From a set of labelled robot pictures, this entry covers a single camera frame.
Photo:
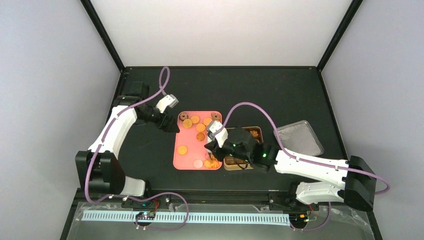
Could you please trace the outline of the pink round cookie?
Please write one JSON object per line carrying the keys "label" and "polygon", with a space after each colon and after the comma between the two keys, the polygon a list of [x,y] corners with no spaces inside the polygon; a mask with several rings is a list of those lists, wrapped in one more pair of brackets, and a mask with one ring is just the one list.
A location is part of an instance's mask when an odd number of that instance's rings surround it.
{"label": "pink round cookie", "polygon": [[196,160],[193,162],[193,167],[194,167],[195,169],[202,169],[202,168],[203,168],[203,166],[204,166],[204,161],[203,161],[203,160],[201,160],[201,159],[196,159]]}

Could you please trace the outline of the pink plastic tray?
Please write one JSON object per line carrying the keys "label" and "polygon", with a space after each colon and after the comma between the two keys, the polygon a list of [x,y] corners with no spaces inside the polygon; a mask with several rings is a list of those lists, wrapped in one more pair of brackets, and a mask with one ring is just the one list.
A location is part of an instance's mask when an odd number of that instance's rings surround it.
{"label": "pink plastic tray", "polygon": [[193,171],[214,171],[217,169],[208,169],[203,166],[201,169],[195,169],[193,162],[195,160],[217,160],[211,156],[204,147],[207,144],[207,126],[212,122],[211,113],[215,110],[185,110],[189,118],[181,121],[177,118],[177,125],[180,132],[176,134],[173,154],[173,166],[177,170]]}

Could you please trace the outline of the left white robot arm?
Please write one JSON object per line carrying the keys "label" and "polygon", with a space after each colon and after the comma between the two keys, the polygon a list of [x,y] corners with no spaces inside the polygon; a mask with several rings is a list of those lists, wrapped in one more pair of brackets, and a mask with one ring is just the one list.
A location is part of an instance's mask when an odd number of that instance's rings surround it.
{"label": "left white robot arm", "polygon": [[86,198],[90,193],[108,196],[142,197],[148,183],[128,176],[119,162],[122,144],[133,125],[152,123],[166,133],[179,133],[177,120],[169,113],[179,101],[172,94],[164,96],[153,106],[148,101],[149,86],[142,83],[139,92],[118,96],[112,104],[110,118],[95,142],[75,156],[78,178]]}

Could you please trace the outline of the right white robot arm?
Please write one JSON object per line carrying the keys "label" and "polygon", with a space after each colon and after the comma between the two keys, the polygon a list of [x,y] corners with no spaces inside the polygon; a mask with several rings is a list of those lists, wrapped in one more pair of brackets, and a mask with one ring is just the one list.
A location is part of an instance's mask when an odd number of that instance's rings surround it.
{"label": "right white robot arm", "polygon": [[286,193],[284,200],[290,209],[322,202],[344,203],[363,212],[374,209],[377,178],[359,156],[337,160],[278,149],[258,142],[240,127],[230,131],[209,128],[207,136],[204,147],[220,162],[234,157],[265,172],[274,167],[279,174],[313,179],[313,182],[298,183],[294,190]]}

